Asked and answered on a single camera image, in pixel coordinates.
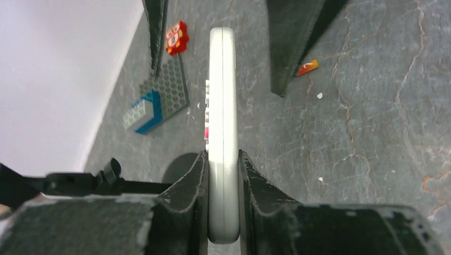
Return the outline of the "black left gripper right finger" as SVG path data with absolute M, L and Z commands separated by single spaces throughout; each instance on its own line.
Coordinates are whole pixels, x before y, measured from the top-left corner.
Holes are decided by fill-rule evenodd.
M 238 154 L 242 254 L 443 254 L 428 221 L 399 205 L 303 204 Z

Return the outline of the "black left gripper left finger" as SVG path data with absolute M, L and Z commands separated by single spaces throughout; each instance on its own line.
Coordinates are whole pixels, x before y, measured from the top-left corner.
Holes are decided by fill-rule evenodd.
M 160 194 L 40 194 L 13 211 L 1 254 L 205 254 L 207 162 Z

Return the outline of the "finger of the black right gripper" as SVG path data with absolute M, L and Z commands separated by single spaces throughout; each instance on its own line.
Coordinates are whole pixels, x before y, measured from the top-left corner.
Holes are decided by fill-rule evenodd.
M 164 33 L 166 28 L 168 0 L 142 0 L 147 17 L 149 48 L 151 50 L 151 69 L 157 77 L 164 51 Z
M 286 96 L 304 58 L 348 3 L 347 0 L 266 1 L 272 93 Z

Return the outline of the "orange AAA battery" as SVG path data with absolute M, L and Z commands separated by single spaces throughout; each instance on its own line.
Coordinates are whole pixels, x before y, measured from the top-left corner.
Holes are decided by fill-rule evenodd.
M 316 59 L 303 64 L 296 73 L 296 76 L 301 76 L 305 73 L 313 71 L 319 67 L 319 63 Z

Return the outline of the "red toy block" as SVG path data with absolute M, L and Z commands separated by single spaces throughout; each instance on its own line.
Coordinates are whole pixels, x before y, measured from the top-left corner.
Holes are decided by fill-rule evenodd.
M 189 36 L 187 34 L 187 25 L 182 20 L 179 20 L 172 27 L 165 32 L 165 50 L 171 55 L 177 55 L 187 49 Z

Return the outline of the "grey lego baseplate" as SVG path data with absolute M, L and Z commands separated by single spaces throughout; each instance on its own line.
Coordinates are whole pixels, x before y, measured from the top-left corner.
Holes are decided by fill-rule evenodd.
M 151 75 L 139 85 L 139 94 L 144 96 L 151 90 L 160 94 L 162 121 L 175 116 L 189 106 L 188 88 L 181 55 L 169 57 L 161 65 L 157 76 Z

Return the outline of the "blue grey lego brick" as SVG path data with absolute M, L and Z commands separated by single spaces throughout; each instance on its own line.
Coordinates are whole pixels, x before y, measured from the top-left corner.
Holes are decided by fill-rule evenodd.
M 150 90 L 132 104 L 123 115 L 123 126 L 127 131 L 146 134 L 162 122 L 160 93 Z

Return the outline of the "black microphone stand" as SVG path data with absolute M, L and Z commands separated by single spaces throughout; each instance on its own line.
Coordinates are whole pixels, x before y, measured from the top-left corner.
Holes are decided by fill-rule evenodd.
M 194 152 L 177 157 L 167 167 L 161 183 L 125 180 L 121 177 L 121 165 L 115 158 L 96 175 L 50 173 L 45 177 L 29 177 L 1 165 L 1 205 L 16 210 L 40 194 L 61 197 L 160 194 L 190 170 L 196 157 Z

